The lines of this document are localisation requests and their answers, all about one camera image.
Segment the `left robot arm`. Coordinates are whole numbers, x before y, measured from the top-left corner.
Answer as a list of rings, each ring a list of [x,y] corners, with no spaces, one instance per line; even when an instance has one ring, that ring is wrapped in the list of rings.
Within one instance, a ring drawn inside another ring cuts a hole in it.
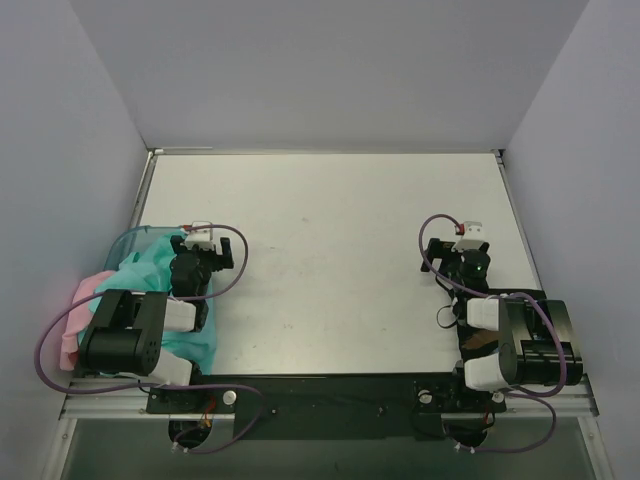
[[[231,270],[231,242],[210,231],[169,231],[123,259],[95,289],[90,323],[79,337],[85,373],[172,385],[170,400],[199,409],[217,347],[211,280]]]

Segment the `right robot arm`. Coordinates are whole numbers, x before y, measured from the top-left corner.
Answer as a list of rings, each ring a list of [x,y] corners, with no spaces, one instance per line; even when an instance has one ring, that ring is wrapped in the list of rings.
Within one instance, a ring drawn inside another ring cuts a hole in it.
[[[423,272],[445,290],[456,330],[463,374],[446,385],[458,409],[469,409],[482,391],[542,385],[576,385],[584,374],[566,304],[542,290],[497,289],[487,276],[489,244],[459,250],[454,242],[429,240]]]

